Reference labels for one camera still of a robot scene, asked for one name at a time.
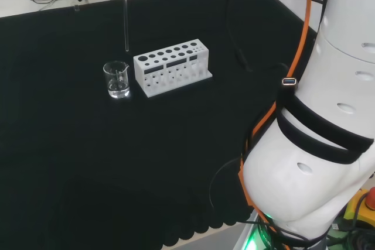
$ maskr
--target black cloth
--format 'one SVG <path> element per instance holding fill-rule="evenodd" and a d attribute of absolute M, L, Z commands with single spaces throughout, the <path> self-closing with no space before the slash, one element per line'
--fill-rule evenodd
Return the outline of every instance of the black cloth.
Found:
<path fill-rule="evenodd" d="M 247 219 L 238 165 L 217 175 L 214 210 L 209 183 L 285 70 L 240 67 L 224 2 L 129 0 L 131 54 L 122 0 L 0 19 L 0 249 L 160 249 Z M 231 0 L 229 18 L 252 64 L 291 64 L 303 23 L 280 2 Z M 197 38 L 213 78 L 147 99 L 132 57 Z M 108 95 L 110 60 L 131 65 L 130 101 Z"/>

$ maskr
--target water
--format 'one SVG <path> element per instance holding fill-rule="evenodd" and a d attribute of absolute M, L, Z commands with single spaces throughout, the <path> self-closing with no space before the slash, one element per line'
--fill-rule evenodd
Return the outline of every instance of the water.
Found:
<path fill-rule="evenodd" d="M 108 84 L 108 93 L 115 99 L 125 98 L 129 95 L 129 85 L 123 81 L 112 79 Z"/>

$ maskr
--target circular hole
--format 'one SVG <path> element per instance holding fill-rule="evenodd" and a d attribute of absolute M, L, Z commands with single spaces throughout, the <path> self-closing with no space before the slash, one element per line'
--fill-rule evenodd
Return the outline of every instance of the circular hole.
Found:
<path fill-rule="evenodd" d="M 307 166 L 306 164 L 303 164 L 301 162 L 297 163 L 298 168 L 301 170 L 301 172 L 305 175 L 312 175 L 312 169 Z"/>
<path fill-rule="evenodd" d="M 369 53 L 375 53 L 375 43 L 362 43 L 362 48 Z"/>
<path fill-rule="evenodd" d="M 374 80 L 374 75 L 366 71 L 356 71 L 356 76 L 363 81 L 372 81 Z"/>
<path fill-rule="evenodd" d="M 339 107 L 339 109 L 341 109 L 343 112 L 346 112 L 347 114 L 354 114 L 356 112 L 356 109 L 354 107 L 348 104 L 344 104 L 343 102 L 339 102 L 337 106 Z"/>

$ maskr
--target orange cable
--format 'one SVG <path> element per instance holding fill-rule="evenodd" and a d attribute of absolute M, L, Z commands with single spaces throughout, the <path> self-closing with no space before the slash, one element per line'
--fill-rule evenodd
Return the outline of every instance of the orange cable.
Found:
<path fill-rule="evenodd" d="M 306 13 L 305 13 L 305 22 L 304 27 L 302 29 L 301 39 L 299 41 L 297 52 L 295 53 L 293 62 L 291 64 L 291 67 L 288 71 L 287 76 L 292 76 L 295 68 L 299 62 L 299 59 L 301 58 L 302 51 L 304 49 L 304 45 L 306 42 L 307 32 L 309 30 L 309 22 L 310 22 L 310 14 L 311 14 L 311 1 L 307 0 L 306 2 Z M 266 115 L 262 118 L 262 120 L 254 127 L 253 129 L 253 136 L 259 131 L 259 129 L 265 124 L 265 122 L 270 118 L 270 116 L 275 112 L 276 110 L 276 103 L 272 105 L 270 110 L 266 113 Z"/>
<path fill-rule="evenodd" d="M 290 67 L 290 69 L 288 71 L 288 74 L 287 74 L 288 77 L 290 77 L 290 76 L 293 75 L 293 73 L 295 71 L 295 68 L 296 68 L 296 66 L 297 66 L 297 64 L 299 62 L 299 59 L 301 58 L 302 51 L 304 49 L 304 45 L 305 45 L 306 38 L 307 38 L 307 32 L 309 30 L 309 22 L 310 22 L 310 14 L 311 14 L 311 1 L 312 0 L 307 0 L 306 1 L 306 13 L 305 13 L 304 27 L 302 28 L 301 39 L 299 41 L 297 52 L 296 52 L 296 54 L 294 56 L 293 62 L 291 64 L 291 67 Z M 275 112 L 275 110 L 276 110 L 276 102 L 273 103 L 273 105 L 270 108 L 270 110 L 261 119 L 261 121 L 254 127 L 252 136 L 254 136 L 259 131 L 259 129 L 266 123 L 266 121 Z M 245 196 L 246 196 L 248 202 L 251 202 L 251 205 L 253 205 L 254 209 L 259 214 L 259 216 L 262 218 L 262 220 L 265 223 L 269 223 L 268 220 L 266 219 L 266 217 L 264 216 L 263 212 L 260 211 L 259 208 L 254 204 L 254 202 L 251 200 L 250 196 L 248 195 L 248 193 L 246 192 L 246 190 L 244 188 L 244 183 L 243 183 L 243 161 L 242 160 L 241 160 L 241 170 L 240 170 L 239 176 L 240 176 L 241 184 L 243 186 L 243 190 L 245 192 Z M 270 227 L 270 228 L 273 231 L 276 232 L 276 230 L 273 227 Z M 285 245 L 285 248 L 286 248 L 286 250 L 290 250 L 290 248 L 289 248 L 288 245 Z"/>

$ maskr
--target red emergency stop button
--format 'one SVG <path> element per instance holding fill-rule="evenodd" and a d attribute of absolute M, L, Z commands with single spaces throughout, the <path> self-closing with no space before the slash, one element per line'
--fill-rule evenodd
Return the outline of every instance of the red emergency stop button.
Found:
<path fill-rule="evenodd" d="M 375 187 L 370 189 L 369 194 L 366 196 L 365 203 L 368 209 L 375 211 Z"/>

